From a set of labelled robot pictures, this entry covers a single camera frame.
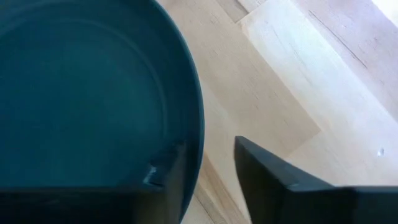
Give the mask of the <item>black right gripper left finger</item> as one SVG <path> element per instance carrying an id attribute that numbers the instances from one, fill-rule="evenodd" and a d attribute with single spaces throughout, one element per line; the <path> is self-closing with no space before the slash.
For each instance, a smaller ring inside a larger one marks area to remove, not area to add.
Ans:
<path id="1" fill-rule="evenodd" d="M 136 195 L 136 223 L 180 222 L 184 198 L 187 146 L 184 142 L 155 155 L 144 177 L 144 190 Z"/>

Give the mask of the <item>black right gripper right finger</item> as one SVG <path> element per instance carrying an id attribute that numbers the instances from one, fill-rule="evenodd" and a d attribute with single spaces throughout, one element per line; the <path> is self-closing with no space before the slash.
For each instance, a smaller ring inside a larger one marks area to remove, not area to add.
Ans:
<path id="1" fill-rule="evenodd" d="M 333 187 L 244 136 L 234 139 L 234 163 L 252 223 L 279 223 L 285 196 L 291 190 Z"/>

